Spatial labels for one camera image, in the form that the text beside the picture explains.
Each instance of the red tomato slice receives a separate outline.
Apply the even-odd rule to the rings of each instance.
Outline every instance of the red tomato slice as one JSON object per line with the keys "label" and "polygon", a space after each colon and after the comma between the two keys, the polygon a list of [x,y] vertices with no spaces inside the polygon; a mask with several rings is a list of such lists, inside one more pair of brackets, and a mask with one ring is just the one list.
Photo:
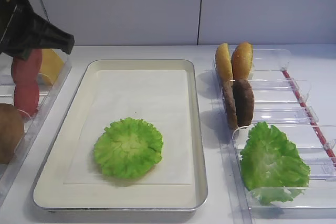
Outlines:
{"label": "red tomato slice", "polygon": [[29,84],[36,80],[42,64],[42,50],[33,49],[24,61],[13,58],[11,74],[15,84]]}
{"label": "red tomato slice", "polygon": [[36,81],[31,84],[17,84],[14,89],[14,106],[23,118],[33,116],[37,111],[39,87]]}

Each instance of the white paper liner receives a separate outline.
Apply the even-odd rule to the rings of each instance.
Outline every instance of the white paper liner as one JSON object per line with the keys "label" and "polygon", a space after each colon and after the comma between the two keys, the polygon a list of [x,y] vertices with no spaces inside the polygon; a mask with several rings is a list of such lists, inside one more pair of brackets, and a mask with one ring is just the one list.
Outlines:
{"label": "white paper liner", "polygon": [[102,70],[65,184],[109,184],[93,161],[93,146],[111,122],[144,119],[163,135],[162,160],[135,184],[191,184],[191,120],[183,70]]}

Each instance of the white countertop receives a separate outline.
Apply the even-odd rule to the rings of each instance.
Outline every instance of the white countertop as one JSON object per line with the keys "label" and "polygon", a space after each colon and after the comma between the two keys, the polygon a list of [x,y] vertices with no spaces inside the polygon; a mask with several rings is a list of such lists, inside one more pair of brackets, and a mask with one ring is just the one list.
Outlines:
{"label": "white countertop", "polygon": [[[13,186],[1,209],[1,224],[31,223],[233,223],[229,190],[225,179],[227,165],[222,163],[216,129],[220,117],[212,108],[215,98],[213,79],[207,70],[212,70],[212,60],[217,46],[143,46],[143,47],[75,47],[70,60],[72,70],[58,95],[40,133],[38,134]],[[336,45],[279,45],[255,46],[269,49],[288,49],[292,53],[288,72],[291,77],[312,83],[307,105],[311,105],[319,117],[319,125],[336,125]],[[57,127],[69,105],[75,88],[86,66],[97,59],[187,59],[195,66],[201,130],[208,178],[208,200],[193,216],[187,219],[157,215],[88,214],[78,218],[72,214],[52,214],[34,210],[30,190],[45,153]],[[256,220],[255,223],[335,223],[334,220]]]}

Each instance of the red strip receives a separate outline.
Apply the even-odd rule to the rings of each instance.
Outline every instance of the red strip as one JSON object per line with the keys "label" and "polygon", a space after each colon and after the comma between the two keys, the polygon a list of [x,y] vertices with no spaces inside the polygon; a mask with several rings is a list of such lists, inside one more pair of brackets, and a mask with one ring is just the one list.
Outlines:
{"label": "red strip", "polygon": [[[296,99],[297,99],[298,102],[300,103],[300,106],[301,106],[301,107],[306,107],[306,103],[302,101],[300,92],[299,92],[298,90],[296,90],[296,88],[295,88],[295,84],[294,84],[293,80],[291,79],[291,77],[289,76],[287,70],[283,70],[282,73],[283,73],[283,75],[285,76],[286,79],[289,79],[289,83],[290,83],[290,85],[291,85],[291,87],[292,87],[292,90],[293,90],[293,92],[294,92],[294,94],[295,94]],[[324,147],[324,146],[327,144],[327,140],[326,140],[326,138],[324,137],[324,135],[323,135],[321,129],[318,127],[317,123],[316,123],[316,122],[313,122],[313,121],[311,120],[312,115],[311,115],[311,113],[310,113],[309,111],[307,111],[307,116],[310,118],[310,124],[311,124],[312,126],[314,126],[313,128],[314,128],[314,131],[315,131],[315,133],[316,133],[316,136],[319,138],[321,144],[322,144],[323,147]],[[336,158],[335,158],[336,156],[335,156],[335,153],[334,153],[331,149],[325,149],[325,148],[324,148],[324,150],[325,150],[325,152],[327,153],[327,155],[328,155],[330,158],[332,158],[332,161],[333,161],[334,165],[336,165]]]}

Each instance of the lettuce leaf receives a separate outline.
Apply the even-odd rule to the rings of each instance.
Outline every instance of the lettuce leaf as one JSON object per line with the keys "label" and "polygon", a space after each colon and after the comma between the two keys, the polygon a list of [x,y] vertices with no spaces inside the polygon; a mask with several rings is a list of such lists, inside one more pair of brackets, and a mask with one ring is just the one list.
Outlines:
{"label": "lettuce leaf", "polygon": [[247,190],[263,205],[273,201],[293,201],[307,187],[310,167],[307,166],[284,132],[266,122],[257,123],[248,133],[241,151],[241,174]]}
{"label": "lettuce leaf", "polygon": [[126,118],[104,130],[93,150],[104,175],[138,178],[161,161],[162,135],[153,124]]}

